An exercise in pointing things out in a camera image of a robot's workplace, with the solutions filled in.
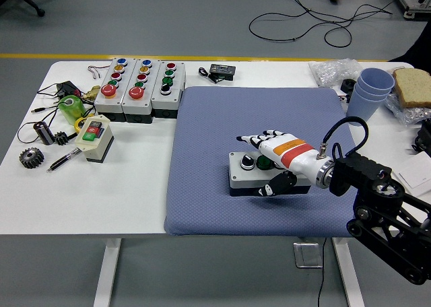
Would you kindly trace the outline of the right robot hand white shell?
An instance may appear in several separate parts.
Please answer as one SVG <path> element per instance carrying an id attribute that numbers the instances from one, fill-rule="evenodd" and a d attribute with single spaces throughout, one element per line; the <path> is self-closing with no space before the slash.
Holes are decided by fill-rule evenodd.
<path id="1" fill-rule="evenodd" d="M 305 176 L 312 185 L 329 187 L 333 160 L 313 146 L 289 133 L 266 130 L 262 135 L 238 136 L 239 141 L 257 148 L 262 155 L 284 171 L 273 177 L 253 194 L 260 197 L 284 195 L 297 183 L 297 176 Z"/>

